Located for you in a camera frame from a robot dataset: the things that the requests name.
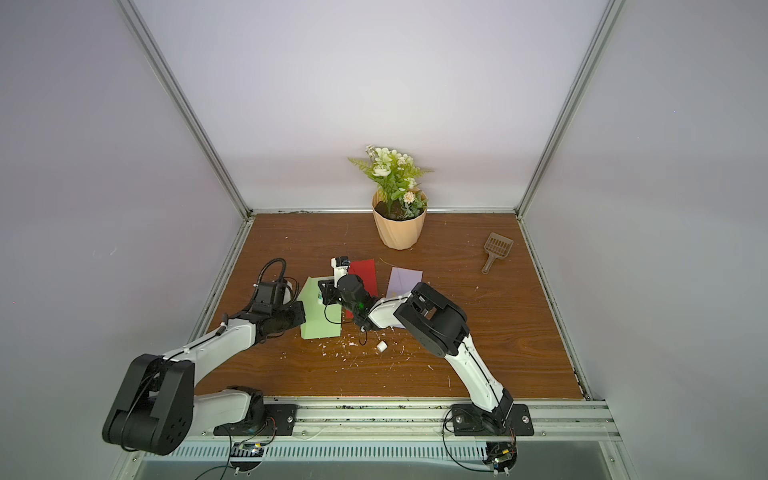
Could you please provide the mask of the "red envelope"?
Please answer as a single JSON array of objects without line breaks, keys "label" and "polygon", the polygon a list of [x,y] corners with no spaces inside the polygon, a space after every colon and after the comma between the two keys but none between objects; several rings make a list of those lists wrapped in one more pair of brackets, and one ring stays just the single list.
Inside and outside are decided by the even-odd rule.
[{"label": "red envelope", "polygon": [[339,280],[338,288],[341,291],[341,298],[343,300],[344,320],[351,321],[354,314],[361,309],[361,305],[370,308],[373,306],[374,302],[379,299],[375,262],[372,259],[353,261],[350,265],[349,272],[345,277],[347,276],[350,278],[352,276],[359,277],[359,283],[364,287],[367,293],[366,297],[358,297],[360,291],[355,282],[350,278]]}]

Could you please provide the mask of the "green envelope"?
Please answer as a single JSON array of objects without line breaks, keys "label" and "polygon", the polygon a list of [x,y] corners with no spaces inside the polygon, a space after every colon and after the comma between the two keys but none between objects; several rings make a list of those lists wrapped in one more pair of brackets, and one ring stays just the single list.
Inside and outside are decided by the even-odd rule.
[{"label": "green envelope", "polygon": [[326,277],[308,277],[298,295],[305,311],[305,322],[300,326],[303,340],[335,338],[341,335],[342,307],[338,304],[323,304],[318,287],[321,280],[326,280]]}]

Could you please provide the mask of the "purple envelope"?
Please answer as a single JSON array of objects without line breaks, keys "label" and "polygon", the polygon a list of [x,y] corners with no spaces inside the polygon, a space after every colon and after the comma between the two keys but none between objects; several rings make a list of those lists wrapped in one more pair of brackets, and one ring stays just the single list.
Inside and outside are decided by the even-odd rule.
[{"label": "purple envelope", "polygon": [[405,326],[394,316],[399,306],[399,301],[407,298],[411,290],[422,281],[423,272],[399,267],[393,267],[390,273],[389,283],[384,300],[393,307],[385,308],[384,327],[392,329],[404,329]]}]

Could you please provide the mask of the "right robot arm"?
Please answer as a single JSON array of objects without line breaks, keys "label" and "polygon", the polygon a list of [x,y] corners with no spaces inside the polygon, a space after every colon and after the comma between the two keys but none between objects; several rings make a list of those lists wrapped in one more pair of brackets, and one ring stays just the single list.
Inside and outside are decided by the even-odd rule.
[{"label": "right robot arm", "polygon": [[324,305],[339,305],[352,314],[363,331],[407,330],[427,351],[445,359],[467,389],[468,411],[490,435],[513,432],[514,400],[480,357],[464,310],[430,285],[419,282],[404,295],[388,299],[371,296],[362,279],[345,274],[319,282]]}]

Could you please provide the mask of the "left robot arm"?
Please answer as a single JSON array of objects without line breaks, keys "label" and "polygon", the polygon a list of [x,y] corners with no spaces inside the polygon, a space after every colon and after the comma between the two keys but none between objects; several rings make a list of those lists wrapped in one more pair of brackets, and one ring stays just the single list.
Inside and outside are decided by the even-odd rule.
[{"label": "left robot arm", "polygon": [[102,427],[103,441],[125,451],[167,455],[189,435],[261,432],[270,423],[261,391],[230,387],[198,395],[196,386],[231,357],[304,321],[303,304],[289,281],[256,284],[247,305],[214,331],[130,363]]}]

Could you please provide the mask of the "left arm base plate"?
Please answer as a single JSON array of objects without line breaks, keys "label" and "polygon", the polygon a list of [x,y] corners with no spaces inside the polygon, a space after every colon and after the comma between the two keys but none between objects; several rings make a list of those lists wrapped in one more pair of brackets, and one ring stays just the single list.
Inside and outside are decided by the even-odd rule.
[{"label": "left arm base plate", "polygon": [[288,437],[293,434],[297,409],[297,404],[257,405],[243,420],[217,426],[213,434],[232,437]]}]

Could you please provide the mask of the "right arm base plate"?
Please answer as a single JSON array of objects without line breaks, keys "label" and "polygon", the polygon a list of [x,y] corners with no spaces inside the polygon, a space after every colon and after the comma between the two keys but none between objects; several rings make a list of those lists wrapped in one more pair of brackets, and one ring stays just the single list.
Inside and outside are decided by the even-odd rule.
[{"label": "right arm base plate", "polygon": [[457,436],[515,436],[535,434],[529,408],[525,404],[502,407],[496,413],[486,412],[472,404],[452,405],[447,417],[451,431]]}]

